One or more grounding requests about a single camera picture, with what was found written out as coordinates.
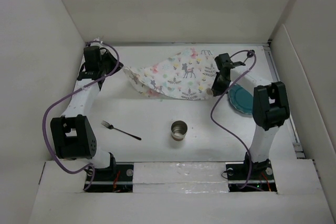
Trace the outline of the stainless steel cup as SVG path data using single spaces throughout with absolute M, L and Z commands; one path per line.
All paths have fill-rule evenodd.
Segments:
M 175 141 L 182 141 L 186 137 L 187 130 L 188 127 L 184 121 L 175 121 L 171 125 L 171 137 Z

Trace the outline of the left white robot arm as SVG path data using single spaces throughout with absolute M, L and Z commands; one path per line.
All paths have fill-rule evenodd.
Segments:
M 116 160 L 112 153 L 98 147 L 88 114 L 104 79 L 122 67 L 123 64 L 106 47 L 89 46 L 83 50 L 83 63 L 75 85 L 79 92 L 71 95 L 61 116 L 50 122 L 55 161 L 70 174 L 75 172 L 66 169 L 61 159 L 85 159 L 105 180 L 112 180 L 117 175 Z

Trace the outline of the black metal fork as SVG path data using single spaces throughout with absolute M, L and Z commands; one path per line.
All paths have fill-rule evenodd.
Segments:
M 130 134 L 130 133 L 128 133 L 128 132 L 125 132 L 125 131 L 123 131 L 123 130 L 120 130 L 120 129 L 114 127 L 112 124 L 110 124 L 110 123 L 108 123 L 108 122 L 106 122 L 106 121 L 102 121 L 102 122 L 101 122 L 101 125 L 104 126 L 104 127 L 107 128 L 107 129 L 110 129 L 110 130 L 116 130 L 116 131 L 118 131 L 118 132 L 121 132 L 121 133 L 123 133 L 123 134 L 126 134 L 126 135 L 128 135 L 128 136 L 130 136 L 130 137 L 132 137 L 132 138 L 134 138 L 134 139 L 136 139 L 136 140 L 138 140 L 138 141 L 141 141 L 141 140 L 142 140 L 140 137 L 138 137 L 138 136 L 136 136 L 136 135 L 133 135 L 133 134 Z

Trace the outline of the teal scalloped plate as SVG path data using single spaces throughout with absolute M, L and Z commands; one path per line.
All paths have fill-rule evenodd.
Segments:
M 253 96 L 242 86 L 236 84 L 228 92 L 230 105 L 238 112 L 246 115 L 253 113 Z

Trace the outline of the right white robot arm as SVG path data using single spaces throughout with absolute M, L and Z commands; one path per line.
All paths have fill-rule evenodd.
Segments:
M 247 178 L 254 179 L 266 168 L 275 135 L 290 116 L 286 86 L 281 81 L 265 79 L 247 67 L 225 67 L 216 73 L 213 95 L 223 95 L 235 84 L 253 96 L 252 115 L 256 128 L 251 146 L 246 151 L 243 173 Z

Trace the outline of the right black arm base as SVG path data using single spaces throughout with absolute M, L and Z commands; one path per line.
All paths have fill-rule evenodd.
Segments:
M 249 165 L 244 162 L 226 162 L 221 176 L 227 180 L 228 191 L 237 192 L 277 192 L 277 186 L 269 161 L 261 168 L 252 169 L 248 176 Z

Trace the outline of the floral animal print cloth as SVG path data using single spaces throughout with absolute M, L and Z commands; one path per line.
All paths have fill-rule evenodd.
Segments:
M 150 67 L 123 67 L 135 90 L 158 99 L 208 100 L 218 68 L 210 50 L 187 48 Z

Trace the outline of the black spoon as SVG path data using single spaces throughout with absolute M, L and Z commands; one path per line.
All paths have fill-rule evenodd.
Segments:
M 253 49 L 247 51 L 247 55 L 246 55 L 247 59 L 253 58 L 254 56 L 255 56 L 255 51 Z

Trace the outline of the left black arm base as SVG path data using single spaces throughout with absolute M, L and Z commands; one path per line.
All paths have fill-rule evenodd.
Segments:
M 111 173 L 107 169 L 97 169 L 93 182 L 85 190 L 88 193 L 132 193 L 133 163 L 117 163 L 116 170 Z

